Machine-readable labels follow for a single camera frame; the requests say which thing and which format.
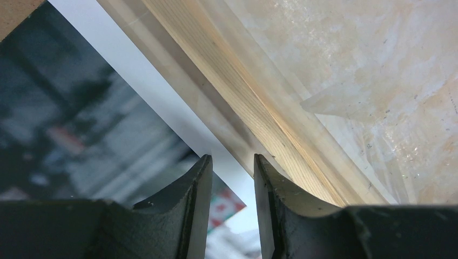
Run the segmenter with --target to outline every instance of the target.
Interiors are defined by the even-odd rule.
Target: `marble-patterned surface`
[[[268,57],[260,71],[284,79],[265,86],[277,109],[295,121],[315,115],[369,179],[368,193],[376,188],[390,203],[458,202],[457,1],[225,4],[245,28],[237,37]],[[330,155],[319,136],[301,131]]]

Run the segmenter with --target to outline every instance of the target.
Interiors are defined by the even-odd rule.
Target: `translucent plastic sheet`
[[[200,4],[314,159],[365,203],[458,201],[455,0]]]

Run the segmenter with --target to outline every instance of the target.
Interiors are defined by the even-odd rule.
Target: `blurred background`
[[[0,43],[0,84],[0,200],[131,207],[198,159],[47,2]],[[206,258],[260,258],[257,230],[224,224],[245,205],[212,188]]]

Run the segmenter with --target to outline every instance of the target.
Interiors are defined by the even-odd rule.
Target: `white surface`
[[[212,155],[215,173],[255,211],[253,179],[105,10],[95,0],[49,2],[194,152]]]

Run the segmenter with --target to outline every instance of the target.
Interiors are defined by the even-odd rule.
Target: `black metal clamp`
[[[212,159],[126,209],[112,201],[0,203],[0,258],[204,258]]]
[[[457,206],[331,205],[254,158],[263,258],[458,258]]]

